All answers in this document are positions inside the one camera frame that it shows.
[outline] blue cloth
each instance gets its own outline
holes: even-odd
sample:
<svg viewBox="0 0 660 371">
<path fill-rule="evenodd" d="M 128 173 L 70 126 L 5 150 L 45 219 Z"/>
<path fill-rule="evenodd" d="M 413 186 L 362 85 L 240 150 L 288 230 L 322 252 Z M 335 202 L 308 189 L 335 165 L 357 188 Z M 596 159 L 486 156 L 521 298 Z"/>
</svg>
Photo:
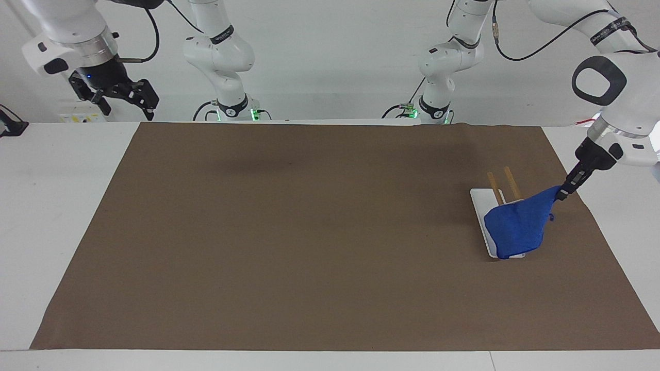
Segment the blue cloth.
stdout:
<svg viewBox="0 0 660 371">
<path fill-rule="evenodd" d="M 546 189 L 517 203 L 498 206 L 486 214 L 486 229 L 495 241 L 500 259 L 530 252 L 541 245 L 543 228 L 559 189 L 560 186 Z"/>
</svg>

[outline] white backdrop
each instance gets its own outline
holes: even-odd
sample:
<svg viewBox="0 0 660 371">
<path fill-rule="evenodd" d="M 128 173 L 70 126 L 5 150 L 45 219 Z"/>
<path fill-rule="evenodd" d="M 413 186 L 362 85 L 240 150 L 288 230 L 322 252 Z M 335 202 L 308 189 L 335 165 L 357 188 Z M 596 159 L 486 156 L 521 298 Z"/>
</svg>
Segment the white backdrop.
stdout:
<svg viewBox="0 0 660 371">
<path fill-rule="evenodd" d="M 174 0 L 192 19 L 186 0 Z M 379 118 L 405 102 L 422 76 L 417 56 L 445 42 L 449 0 L 226 0 L 237 32 L 254 48 L 254 68 L 243 74 L 248 94 L 275 119 Z M 660 44 L 659 7 L 654 0 L 612 0 L 648 44 Z M 12 12 L 16 9 L 19 17 Z M 123 57 L 144 57 L 154 43 L 144 11 L 100 1 L 110 28 L 119 32 Z M 63 77 L 40 78 L 20 52 L 31 38 L 25 25 L 38 23 L 19 0 L 0 0 L 0 102 L 30 121 L 57 121 L 61 106 L 75 102 Z M 185 62 L 182 41 L 196 34 L 167 3 L 154 10 L 162 45 L 154 60 L 129 65 L 133 80 L 147 78 L 161 101 L 157 120 L 190 120 L 200 103 L 214 98 L 208 81 Z M 502 47 L 512 55 L 535 50 L 561 30 L 542 23 L 526 0 L 501 0 Z M 597 107 L 574 96 L 575 67 L 597 50 L 579 32 L 569 32 L 548 50 L 524 62 L 501 58 L 489 22 L 482 42 L 486 58 L 457 73 L 456 121 L 477 124 L 570 125 Z M 141 112 L 112 100 L 116 121 L 143 119 Z"/>
</svg>

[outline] table surface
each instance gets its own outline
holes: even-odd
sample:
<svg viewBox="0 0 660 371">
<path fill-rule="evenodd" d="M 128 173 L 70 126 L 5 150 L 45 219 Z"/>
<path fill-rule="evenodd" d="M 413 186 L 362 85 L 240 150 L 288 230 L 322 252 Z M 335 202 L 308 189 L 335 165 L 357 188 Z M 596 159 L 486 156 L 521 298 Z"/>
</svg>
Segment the table surface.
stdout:
<svg viewBox="0 0 660 371">
<path fill-rule="evenodd" d="M 399 125 L 401 120 L 295 123 Z M 25 351 L 137 126 L 35 123 L 22 137 L 0 139 L 0 369 L 656 370 L 660 363 L 660 351 Z M 544 132 L 564 167 L 572 168 L 585 129 Z M 594 174 L 579 194 L 660 327 L 660 185 L 647 168 L 615 166 Z"/>
</svg>

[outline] wooden handle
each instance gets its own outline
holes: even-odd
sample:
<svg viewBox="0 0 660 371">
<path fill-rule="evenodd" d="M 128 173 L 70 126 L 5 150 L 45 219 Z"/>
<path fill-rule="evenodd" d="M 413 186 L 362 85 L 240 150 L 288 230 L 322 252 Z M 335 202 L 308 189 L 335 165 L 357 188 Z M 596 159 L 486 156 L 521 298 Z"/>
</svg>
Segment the wooden handle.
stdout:
<svg viewBox="0 0 660 371">
<path fill-rule="evenodd" d="M 523 199 L 523 194 L 520 192 L 520 188 L 518 188 L 518 185 L 515 182 L 515 179 L 513 178 L 513 174 L 511 173 L 511 169 L 509 166 L 506 166 L 504 168 L 504 173 L 506 174 L 506 178 L 509 181 L 509 186 L 511 187 L 511 190 L 513 191 L 513 198 L 516 200 Z"/>
<path fill-rule="evenodd" d="M 500 195 L 500 188 L 497 186 L 495 175 L 492 172 L 488 172 L 488 181 L 490 182 L 490 187 L 493 189 L 493 193 L 495 193 L 497 204 L 504 205 L 504 200 L 502 199 L 502 195 Z"/>
</svg>

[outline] white tray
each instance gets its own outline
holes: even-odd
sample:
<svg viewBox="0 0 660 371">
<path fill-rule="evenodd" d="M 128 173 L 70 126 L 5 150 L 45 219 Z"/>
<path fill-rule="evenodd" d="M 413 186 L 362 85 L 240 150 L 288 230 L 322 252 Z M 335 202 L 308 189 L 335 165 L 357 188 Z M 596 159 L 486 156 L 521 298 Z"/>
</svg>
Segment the white tray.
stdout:
<svg viewBox="0 0 660 371">
<path fill-rule="evenodd" d="M 504 194 L 502 190 L 499 189 L 500 195 L 504 200 Z M 481 234 L 484 236 L 484 242 L 486 243 L 486 250 L 488 250 L 488 256 L 497 259 L 497 246 L 488 229 L 486 229 L 486 223 L 484 222 L 484 217 L 488 214 L 489 211 L 493 210 L 498 206 L 497 199 L 493 194 L 493 190 L 490 188 L 473 188 L 470 189 L 470 196 L 472 197 L 472 204 L 475 206 L 475 212 L 477 213 L 477 218 L 479 219 L 479 226 L 481 227 Z M 525 257 L 525 254 L 513 255 L 511 257 Z"/>
</svg>

